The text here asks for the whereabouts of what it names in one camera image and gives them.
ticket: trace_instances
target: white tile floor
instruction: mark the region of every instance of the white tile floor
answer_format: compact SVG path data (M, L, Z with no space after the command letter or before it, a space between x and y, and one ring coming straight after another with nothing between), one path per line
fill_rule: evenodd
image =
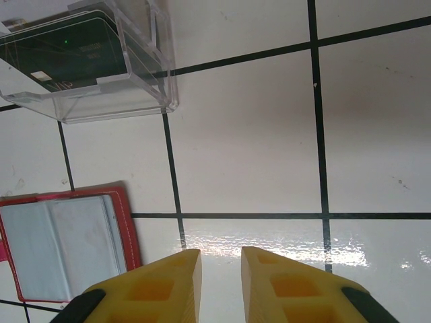
M166 2L178 67L309 41L306 1ZM428 15L425 0L317 1L319 38ZM319 49L330 212L422 212L431 219L430 32L421 27ZM180 107L168 118L181 210L198 213L183 223L187 247L202 249L201 322L244 322L242 245L325 267L322 221L306 219L321 212L310 51L181 75L178 88ZM154 213L134 220L143 261L179 251L177 219L165 214L176 206L162 117L63 129L75 187L122 181L133 212ZM0 149L1 196L70 189L57 122L24 109L0 112ZM330 225L334 273L363 284L400 322L429 322L430 220ZM223 279L215 284L214 277ZM27 322L23 306L7 303L18 299L6 262L0 281L1 320ZM32 323L54 315L28 308Z

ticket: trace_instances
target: transparent plastic case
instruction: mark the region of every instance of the transparent plastic case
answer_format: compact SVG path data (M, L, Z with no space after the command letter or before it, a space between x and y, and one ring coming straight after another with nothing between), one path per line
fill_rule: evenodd
M14 73L0 83L3 99L64 123L178 106L170 20L153 0L63 2L67 11L57 4L32 22L5 19L7 2L0 4L10 31L0 34L0 59L13 69L0 78ZM19 7L6 9L25 16Z

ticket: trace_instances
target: red card holder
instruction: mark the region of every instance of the red card holder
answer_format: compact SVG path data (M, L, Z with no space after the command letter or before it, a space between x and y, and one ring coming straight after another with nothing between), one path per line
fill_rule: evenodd
M139 253L139 244L137 241L135 226L130 214L129 202L125 189L121 186L114 187L104 187L104 188L91 188L76 190L73 192L58 192L42 194L38 196L25 197L19 199L8 199L7 201L1 201L0 207L6 205L16 205L25 203L35 203L38 201L54 200L54 199L73 199L77 197L88 197L88 196L100 196L109 195L112 199L112 204L114 206L115 215L117 217L117 222L119 225L119 231L121 236L121 242L123 244L123 251L125 255L126 268L128 271L132 271L141 266L141 257ZM38 299L24 299L22 296L20 282L18 281L18 276L16 274L15 265L13 263L13 258L7 244L7 235L3 222L1 220L0 214L0 233L3 237L3 241L0 240L0 261L9 261L13 279L15 281L15 286L17 289L18 299L20 301L40 301Z

